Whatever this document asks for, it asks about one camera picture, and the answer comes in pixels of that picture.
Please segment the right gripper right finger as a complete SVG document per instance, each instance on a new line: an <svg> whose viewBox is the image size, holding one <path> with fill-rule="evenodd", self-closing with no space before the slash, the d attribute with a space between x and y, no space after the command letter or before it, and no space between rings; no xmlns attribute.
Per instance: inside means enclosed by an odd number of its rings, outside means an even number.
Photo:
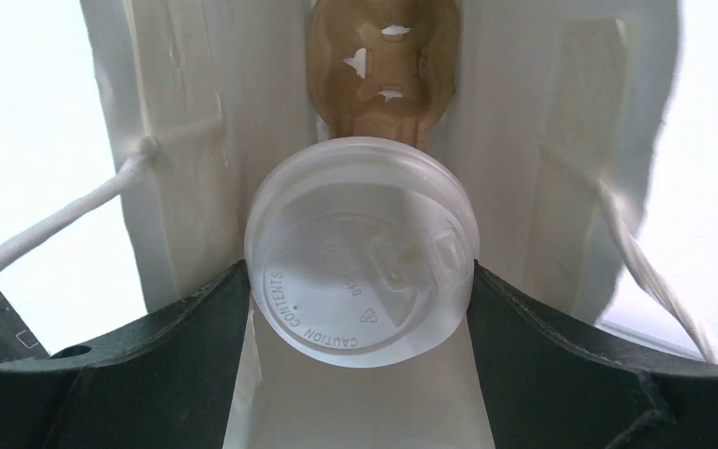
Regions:
<svg viewBox="0 0 718 449"><path fill-rule="evenodd" d="M613 336L483 267L467 325L499 448L718 448L718 365Z"/></svg>

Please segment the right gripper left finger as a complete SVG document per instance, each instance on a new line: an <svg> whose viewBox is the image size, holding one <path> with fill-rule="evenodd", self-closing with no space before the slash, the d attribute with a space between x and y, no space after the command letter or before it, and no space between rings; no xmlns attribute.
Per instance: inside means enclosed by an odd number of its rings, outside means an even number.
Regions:
<svg viewBox="0 0 718 449"><path fill-rule="evenodd" d="M249 314L238 262L49 359L0 363L0 448L219 448Z"/></svg>

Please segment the white plastic cup lid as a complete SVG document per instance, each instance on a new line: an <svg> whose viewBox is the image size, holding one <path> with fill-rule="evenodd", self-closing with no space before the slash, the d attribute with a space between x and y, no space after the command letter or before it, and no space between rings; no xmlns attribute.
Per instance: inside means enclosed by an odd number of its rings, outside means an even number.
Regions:
<svg viewBox="0 0 718 449"><path fill-rule="evenodd" d="M480 253L462 183L384 138L330 139L272 170L244 254L258 310L303 355L344 368L403 362L467 313Z"/></svg>

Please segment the light blue paper bag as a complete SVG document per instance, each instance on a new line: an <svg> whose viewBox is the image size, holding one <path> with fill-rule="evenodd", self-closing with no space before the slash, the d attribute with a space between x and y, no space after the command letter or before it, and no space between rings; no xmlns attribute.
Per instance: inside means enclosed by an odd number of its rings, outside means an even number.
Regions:
<svg viewBox="0 0 718 449"><path fill-rule="evenodd" d="M147 315L238 262L251 203L328 135L309 96L318 1L84 1L94 77ZM628 268L669 298L632 238L679 49L674 1L453 1L454 96L420 151L467 191L476 267L595 328ZM219 448L499 448L467 325L369 369L281 339L250 287Z"/></svg>

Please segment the brown pulp cup carrier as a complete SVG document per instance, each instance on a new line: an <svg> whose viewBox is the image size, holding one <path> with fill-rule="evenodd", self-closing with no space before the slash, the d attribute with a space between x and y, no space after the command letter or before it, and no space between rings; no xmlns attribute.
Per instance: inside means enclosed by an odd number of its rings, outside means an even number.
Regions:
<svg viewBox="0 0 718 449"><path fill-rule="evenodd" d="M453 1L316 2L307 78L329 137L423 149L455 93L460 35Z"/></svg>

